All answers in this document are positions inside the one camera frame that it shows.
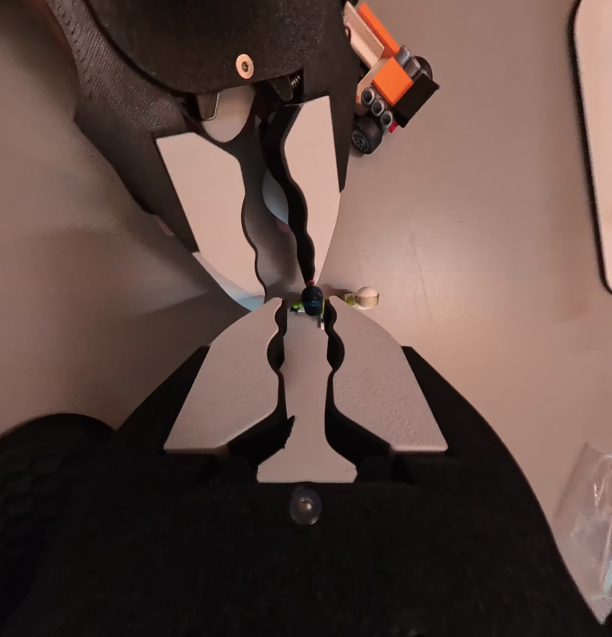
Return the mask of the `green lego minifigure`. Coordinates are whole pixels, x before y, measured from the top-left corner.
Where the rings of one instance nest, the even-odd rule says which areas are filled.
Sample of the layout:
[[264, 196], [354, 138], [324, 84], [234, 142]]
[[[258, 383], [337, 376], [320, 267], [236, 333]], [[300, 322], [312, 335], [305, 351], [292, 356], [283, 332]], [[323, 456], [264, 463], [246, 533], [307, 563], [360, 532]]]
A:
[[379, 304], [380, 294], [373, 287], [364, 286], [355, 292], [344, 294], [343, 300], [350, 306], [367, 310]]

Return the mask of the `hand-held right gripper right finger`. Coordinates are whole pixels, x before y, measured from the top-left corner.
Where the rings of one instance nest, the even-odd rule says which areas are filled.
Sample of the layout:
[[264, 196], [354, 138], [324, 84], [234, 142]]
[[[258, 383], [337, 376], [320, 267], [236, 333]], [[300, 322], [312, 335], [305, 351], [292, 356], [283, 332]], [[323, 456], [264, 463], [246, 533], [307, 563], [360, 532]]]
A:
[[447, 442], [391, 334], [342, 299], [325, 309], [326, 440], [346, 459], [444, 453]]

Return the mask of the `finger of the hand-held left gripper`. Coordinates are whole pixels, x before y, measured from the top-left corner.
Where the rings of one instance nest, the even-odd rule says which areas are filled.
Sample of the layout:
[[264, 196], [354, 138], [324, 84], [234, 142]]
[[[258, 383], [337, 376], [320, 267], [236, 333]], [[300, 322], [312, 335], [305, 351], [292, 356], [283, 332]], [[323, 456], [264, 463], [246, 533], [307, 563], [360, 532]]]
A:
[[232, 300], [262, 305], [282, 297], [277, 283], [263, 279], [262, 236], [248, 225], [261, 202], [263, 162], [255, 130], [219, 142], [199, 132], [155, 140], [189, 225], [192, 254]]
[[304, 283], [317, 283], [340, 206], [331, 101], [280, 107], [263, 127], [267, 207], [290, 229]]

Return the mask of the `blue cap with orange hair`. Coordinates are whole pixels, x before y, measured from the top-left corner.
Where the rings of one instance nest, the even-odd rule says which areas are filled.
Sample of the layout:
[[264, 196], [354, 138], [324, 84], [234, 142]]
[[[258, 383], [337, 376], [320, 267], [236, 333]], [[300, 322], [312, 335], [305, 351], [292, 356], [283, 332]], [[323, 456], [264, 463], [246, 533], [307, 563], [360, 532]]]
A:
[[321, 317], [324, 313], [325, 298], [324, 293], [314, 281], [306, 284], [301, 296], [302, 309], [305, 314], [311, 317]]

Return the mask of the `white booklet stand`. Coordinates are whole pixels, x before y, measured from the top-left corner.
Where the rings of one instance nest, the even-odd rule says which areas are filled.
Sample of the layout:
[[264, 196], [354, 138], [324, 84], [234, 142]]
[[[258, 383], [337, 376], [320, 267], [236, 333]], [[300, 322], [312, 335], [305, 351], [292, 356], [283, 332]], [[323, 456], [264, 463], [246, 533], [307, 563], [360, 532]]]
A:
[[612, 292], [612, 1], [579, 1], [572, 39], [604, 279]]

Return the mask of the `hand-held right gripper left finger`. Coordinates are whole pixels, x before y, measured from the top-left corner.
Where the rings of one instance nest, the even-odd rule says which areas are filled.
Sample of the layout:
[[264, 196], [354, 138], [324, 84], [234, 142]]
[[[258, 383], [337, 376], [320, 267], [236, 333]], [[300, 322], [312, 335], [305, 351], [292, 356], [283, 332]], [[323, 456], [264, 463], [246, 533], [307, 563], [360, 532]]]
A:
[[171, 454], [269, 459], [292, 433], [284, 378], [287, 302], [272, 298], [216, 337], [165, 442]]

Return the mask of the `orange lego race car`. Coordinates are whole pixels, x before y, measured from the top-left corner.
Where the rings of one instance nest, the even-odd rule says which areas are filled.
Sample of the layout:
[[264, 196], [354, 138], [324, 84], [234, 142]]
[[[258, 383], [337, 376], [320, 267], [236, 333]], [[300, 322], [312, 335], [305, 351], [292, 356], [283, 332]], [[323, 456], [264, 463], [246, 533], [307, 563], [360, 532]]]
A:
[[359, 60], [352, 144], [370, 155], [404, 129], [440, 86], [429, 62], [398, 44], [365, 1], [343, 1], [342, 18]]

